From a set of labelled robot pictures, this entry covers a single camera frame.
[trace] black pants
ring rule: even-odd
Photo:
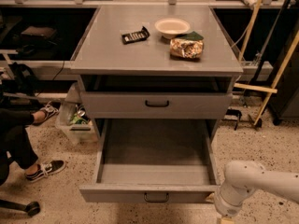
[[[34,122],[28,111],[11,111],[0,108],[0,151],[8,151],[22,169],[33,165],[38,156],[32,150],[26,125]]]

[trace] chair wheel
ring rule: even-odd
[[[28,216],[33,217],[34,215],[36,215],[37,213],[40,212],[40,206],[39,206],[39,203],[38,203],[38,202],[32,202],[32,203],[29,203],[29,204],[26,206],[25,211],[26,211],[26,213],[28,214]]]

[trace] speckled floor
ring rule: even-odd
[[[234,131],[234,122],[222,121],[212,144],[221,181],[223,166],[231,160],[259,161],[268,170],[298,172],[299,121],[283,121],[274,126],[271,114],[266,111],[263,127],[255,131],[247,120],[248,114],[257,113],[260,99],[247,98],[247,103],[249,107],[245,108],[235,100],[243,113],[238,129]],[[57,175],[31,184],[13,163],[6,184],[0,188],[0,197],[19,203],[38,201],[41,212],[28,217],[22,212],[0,209],[1,224],[217,223],[219,215],[213,204],[85,203],[78,187],[92,180],[97,145],[73,145],[55,128],[55,118],[39,127],[29,127],[28,133],[41,161],[63,159],[67,167]],[[244,202],[234,220],[239,224],[294,224],[299,223],[298,213],[299,205],[257,190]]]

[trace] open drawer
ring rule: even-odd
[[[86,202],[204,203],[220,184],[203,119],[110,119]]]

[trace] drawer handle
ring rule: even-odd
[[[150,104],[149,101],[145,101],[145,105],[147,107],[153,107],[153,108],[165,108],[169,106],[169,101],[166,101],[165,104],[160,104],[160,105]]]
[[[166,193],[166,197],[165,199],[162,199],[162,200],[151,200],[151,199],[148,199],[148,193],[144,193],[144,200],[147,202],[147,203],[167,203],[169,201],[169,194]]]

